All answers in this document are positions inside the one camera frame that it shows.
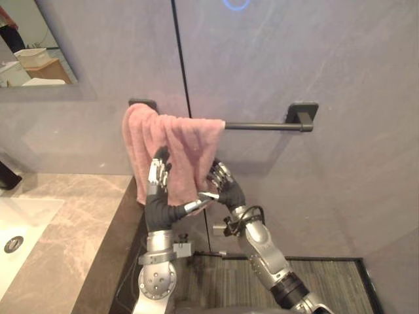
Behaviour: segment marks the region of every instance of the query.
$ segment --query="blue light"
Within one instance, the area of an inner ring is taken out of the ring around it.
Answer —
[[[246,7],[249,5],[250,0],[246,0],[245,3],[239,7],[235,7],[234,5],[231,5],[230,0],[223,0],[224,5],[229,8],[232,11],[241,11],[246,9]]]

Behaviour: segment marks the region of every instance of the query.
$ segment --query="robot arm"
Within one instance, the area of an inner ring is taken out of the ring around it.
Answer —
[[[231,218],[225,221],[225,235],[238,236],[239,244],[256,276],[282,308],[295,313],[333,314],[295,275],[281,251],[273,244],[263,223],[262,209],[258,206],[246,207],[242,189],[222,162],[215,160],[209,173],[209,179],[217,187],[218,194],[201,192],[199,200],[169,206],[167,179],[172,165],[167,164],[168,158],[168,149],[163,147],[151,162],[145,205],[149,231],[147,253],[139,257],[143,268],[138,279],[139,298],[134,314],[165,312],[177,280],[171,263],[177,258],[173,250],[172,224],[211,200],[228,207]]]
[[[139,274],[139,298],[134,314],[163,314],[176,286],[176,270],[171,263],[177,258],[173,250],[172,224],[203,207],[210,198],[179,206],[168,205],[167,180],[171,164],[167,147],[155,154],[149,172],[145,203],[145,221],[149,231],[147,252],[139,257],[143,267]]]
[[[203,192],[200,197],[212,198],[227,206],[232,218],[225,219],[225,235],[238,236],[239,245],[248,257],[252,270],[264,287],[273,294],[276,303],[295,313],[333,314],[305,287],[275,246],[264,225],[263,210],[259,206],[246,207],[242,189],[228,168],[215,160],[208,179],[217,187],[219,195]]]

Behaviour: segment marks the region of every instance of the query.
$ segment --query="mirror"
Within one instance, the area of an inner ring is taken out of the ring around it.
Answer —
[[[34,0],[0,0],[0,88],[77,79]]]

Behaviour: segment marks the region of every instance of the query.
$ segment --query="metal bracket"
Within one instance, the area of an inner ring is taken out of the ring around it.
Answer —
[[[157,102],[154,101],[154,100],[145,99],[145,98],[131,98],[130,100],[128,100],[129,106],[132,106],[135,103],[143,103],[143,104],[149,106],[150,108],[152,108],[152,110],[159,113],[159,111],[157,110]]]
[[[293,103],[288,107],[285,123],[301,124],[301,132],[311,132],[318,103]]]

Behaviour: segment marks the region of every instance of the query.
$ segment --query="sink drain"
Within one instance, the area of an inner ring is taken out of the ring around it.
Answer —
[[[17,237],[13,237],[12,239],[7,241],[5,245],[5,252],[13,253],[17,249],[19,249],[19,247],[22,245],[23,242],[24,242],[24,237],[21,237],[20,235],[18,235]]]

